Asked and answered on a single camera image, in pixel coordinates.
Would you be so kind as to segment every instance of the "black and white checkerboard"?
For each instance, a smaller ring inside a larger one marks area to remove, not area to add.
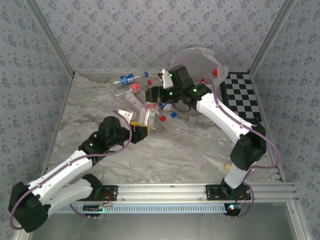
[[[223,103],[244,120],[258,124],[261,114],[249,73],[230,72],[221,84]]]

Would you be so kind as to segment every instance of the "purple cable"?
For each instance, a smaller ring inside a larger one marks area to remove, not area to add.
[[[117,110],[114,110],[113,111],[115,114],[117,114],[120,118],[122,118],[125,122],[125,124],[128,126],[129,128],[129,139],[127,141],[127,143],[123,146],[123,148],[121,148],[120,150],[118,151],[115,151],[115,152],[110,152],[110,153],[106,153],[106,154],[88,154],[88,155],[83,155],[83,156],[79,156],[79,157],[76,157],[75,159],[71,160],[70,161],[70,164],[73,164],[74,162],[80,160],[80,159],[84,159],[84,158],[91,158],[91,157],[107,157],[107,156],[112,156],[112,155],[115,155],[115,154],[118,154],[120,152],[122,152],[123,150],[125,150],[128,145],[130,144],[131,142],[131,139],[132,139],[132,129],[130,127],[130,123],[126,120],[126,118],[124,116],[122,116]],[[9,224],[10,224],[10,227],[13,229],[13,230],[21,230],[23,229],[22,227],[16,227],[14,225],[14,214],[19,206],[19,204],[25,199],[25,197],[30,194],[32,191],[36,190],[37,188],[41,188],[41,186],[43,184],[45,184],[46,182],[48,182],[50,179],[52,179],[54,176],[56,176],[58,173],[60,173],[63,169],[69,167],[68,164],[66,165],[63,165],[59,170],[55,171],[52,175],[50,175],[48,178],[46,178],[45,180],[43,180],[42,182],[39,183],[39,185],[37,186],[34,186],[33,188],[29,189],[26,193],[24,193],[19,199],[18,201],[16,201],[15,205],[13,206],[12,210],[11,210],[11,213],[10,213],[10,217],[9,217]],[[75,210],[75,208],[73,206],[71,206],[71,209],[75,212],[75,213],[78,213],[81,215],[81,213],[79,213],[78,211]]]
[[[212,85],[212,91],[213,91],[213,99],[215,101],[215,104],[218,106],[218,108],[228,117],[230,118],[232,121],[234,121],[236,124],[238,124],[239,126],[242,126],[243,128],[247,129],[248,131],[256,134],[257,136],[259,136],[260,138],[262,138],[263,140],[265,140],[272,148],[273,150],[275,151],[276,153],[276,162],[274,165],[272,166],[259,166],[259,165],[254,165],[254,166],[251,166],[250,169],[247,171],[247,173],[245,174],[243,180],[242,180],[242,183],[246,186],[248,186],[249,190],[251,191],[251,195],[252,195],[252,202],[251,202],[251,205],[249,207],[249,209],[242,215],[238,216],[238,217],[233,217],[235,219],[238,219],[238,218],[242,218],[244,216],[246,216],[253,208],[254,206],[254,203],[255,203],[255,197],[254,197],[254,191],[252,190],[252,187],[247,184],[247,178],[249,176],[249,174],[254,170],[254,169],[274,169],[276,168],[280,162],[281,162],[281,154],[279,152],[279,150],[277,149],[276,145],[271,142],[270,139],[268,139],[267,137],[265,137],[264,135],[262,135],[261,133],[257,132],[256,130],[252,129],[251,127],[248,127],[246,125],[242,125],[242,123],[240,121],[238,121],[237,119],[235,119],[234,117],[232,117],[228,112],[226,112],[224,110],[224,108],[222,106],[219,105],[219,100],[218,100],[218,97],[217,97],[217,91],[216,91],[216,88],[214,86],[214,82],[212,80],[212,77],[210,74],[207,74],[205,68],[203,66],[201,66],[200,64],[196,63],[195,61],[192,61],[192,60],[189,60],[189,59],[183,59],[183,60],[178,60],[174,63],[172,63],[169,67],[166,68],[166,70],[168,71],[169,69],[171,69],[173,66],[175,66],[176,64],[178,63],[182,63],[182,62],[190,62],[190,63],[194,63],[196,64],[198,67],[200,67],[204,74],[209,78],[210,82],[211,82],[211,85]]]

